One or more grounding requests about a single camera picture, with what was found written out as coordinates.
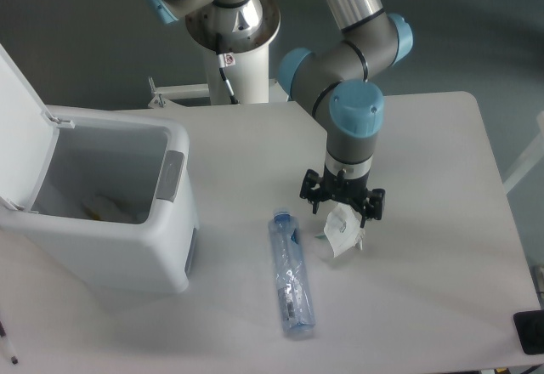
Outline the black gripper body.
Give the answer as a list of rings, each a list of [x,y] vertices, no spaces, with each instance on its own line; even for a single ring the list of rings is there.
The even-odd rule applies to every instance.
[[[324,167],[323,181],[320,186],[322,201],[336,201],[349,204],[351,207],[362,207],[366,201],[367,181],[369,173],[360,178],[347,179],[338,177]]]

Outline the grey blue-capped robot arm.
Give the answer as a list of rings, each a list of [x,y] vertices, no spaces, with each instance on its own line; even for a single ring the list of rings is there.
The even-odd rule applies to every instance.
[[[269,101],[269,46],[281,25],[274,0],[147,0],[164,24],[184,22],[205,60],[214,105]],[[410,51],[413,34],[381,0],[326,0],[342,40],[316,54],[295,48],[280,62],[276,81],[326,131],[322,172],[308,170],[300,196],[319,206],[336,201],[363,220],[381,219],[382,189],[367,180],[384,97],[372,78]]]

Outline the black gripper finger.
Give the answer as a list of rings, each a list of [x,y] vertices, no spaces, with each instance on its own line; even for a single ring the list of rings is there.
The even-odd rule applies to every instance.
[[[313,214],[318,212],[322,202],[330,200],[325,179],[312,169],[308,169],[303,177],[299,196],[311,204]]]
[[[369,220],[381,220],[385,205],[386,190],[364,188],[355,198],[350,200],[350,206],[361,215],[360,227],[363,229]]]

